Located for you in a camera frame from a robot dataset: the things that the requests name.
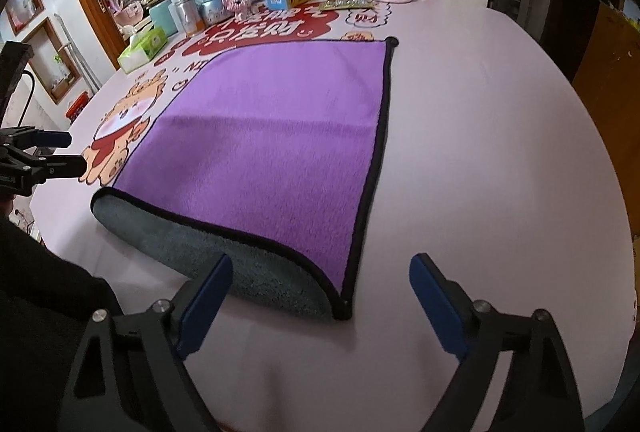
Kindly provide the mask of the purple and grey towel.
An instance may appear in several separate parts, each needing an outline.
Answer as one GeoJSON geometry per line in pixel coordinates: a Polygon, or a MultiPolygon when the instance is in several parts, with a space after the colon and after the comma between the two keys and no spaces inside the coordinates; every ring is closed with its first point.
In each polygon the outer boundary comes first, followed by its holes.
{"type": "Polygon", "coordinates": [[[93,195],[94,217],[182,275],[226,255],[235,296],[347,321],[397,47],[314,39],[216,55],[93,195]]]}

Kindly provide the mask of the red basket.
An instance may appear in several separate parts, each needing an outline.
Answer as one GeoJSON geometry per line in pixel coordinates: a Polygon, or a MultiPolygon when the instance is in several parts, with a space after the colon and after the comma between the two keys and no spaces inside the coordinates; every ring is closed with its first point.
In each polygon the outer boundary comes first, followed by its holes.
{"type": "Polygon", "coordinates": [[[75,100],[73,100],[70,105],[68,105],[65,117],[73,122],[77,119],[80,113],[84,110],[84,108],[88,105],[91,100],[91,94],[88,91],[82,91],[79,96],[75,100]]]}

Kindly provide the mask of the green tissue pack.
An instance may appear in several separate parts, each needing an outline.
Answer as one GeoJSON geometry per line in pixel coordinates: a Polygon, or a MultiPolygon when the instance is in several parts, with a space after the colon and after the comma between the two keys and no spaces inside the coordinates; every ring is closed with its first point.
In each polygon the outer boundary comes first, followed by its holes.
{"type": "Polygon", "coordinates": [[[167,44],[165,30],[154,25],[146,26],[130,38],[128,46],[120,53],[117,62],[125,74],[148,64],[167,44]]]}

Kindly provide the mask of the printed pink tablecloth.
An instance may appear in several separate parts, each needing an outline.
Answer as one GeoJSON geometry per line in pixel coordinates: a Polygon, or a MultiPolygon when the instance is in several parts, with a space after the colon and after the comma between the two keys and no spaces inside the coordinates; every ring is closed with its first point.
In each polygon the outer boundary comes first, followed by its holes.
{"type": "Polygon", "coordinates": [[[548,310],[584,413],[612,400],[636,301],[623,195],[582,101],[502,13],[421,0],[353,21],[307,6],[174,38],[105,82],[70,128],[72,151],[137,80],[165,70],[171,100],[222,48],[316,26],[399,41],[354,315],[323,324],[228,297],[186,363],[214,417],[237,431],[421,429],[457,361],[410,287],[419,252],[501,312],[548,310]]]}

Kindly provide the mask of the teal round container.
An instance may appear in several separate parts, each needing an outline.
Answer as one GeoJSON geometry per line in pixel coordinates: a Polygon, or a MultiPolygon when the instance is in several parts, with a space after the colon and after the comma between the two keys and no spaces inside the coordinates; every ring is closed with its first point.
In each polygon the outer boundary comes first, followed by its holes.
{"type": "Polygon", "coordinates": [[[164,0],[149,8],[153,26],[163,29],[167,37],[178,33],[178,28],[169,10],[170,5],[170,0],[164,0]]]}

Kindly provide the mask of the clear plastic bottle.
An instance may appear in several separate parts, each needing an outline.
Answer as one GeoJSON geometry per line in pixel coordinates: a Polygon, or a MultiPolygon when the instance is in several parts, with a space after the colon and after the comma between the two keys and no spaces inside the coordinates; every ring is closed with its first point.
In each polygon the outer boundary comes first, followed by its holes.
{"type": "Polygon", "coordinates": [[[178,33],[183,33],[184,28],[182,26],[181,18],[177,10],[177,1],[178,0],[169,0],[168,11],[172,18],[172,22],[174,22],[176,26],[176,30],[178,33]]]}

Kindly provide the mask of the pink block figurine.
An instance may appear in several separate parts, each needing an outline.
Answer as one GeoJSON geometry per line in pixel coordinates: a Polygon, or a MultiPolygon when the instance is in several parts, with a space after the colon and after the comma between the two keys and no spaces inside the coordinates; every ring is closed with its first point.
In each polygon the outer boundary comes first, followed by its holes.
{"type": "Polygon", "coordinates": [[[224,8],[234,15],[236,22],[246,21],[252,14],[250,0],[221,0],[224,8]]]}

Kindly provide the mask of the blister pill pack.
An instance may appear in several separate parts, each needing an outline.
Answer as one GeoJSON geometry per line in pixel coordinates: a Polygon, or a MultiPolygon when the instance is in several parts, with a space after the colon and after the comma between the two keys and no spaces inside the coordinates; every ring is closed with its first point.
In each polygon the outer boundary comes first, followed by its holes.
{"type": "Polygon", "coordinates": [[[375,6],[376,2],[372,0],[326,0],[319,3],[321,11],[372,9],[375,6]]]}

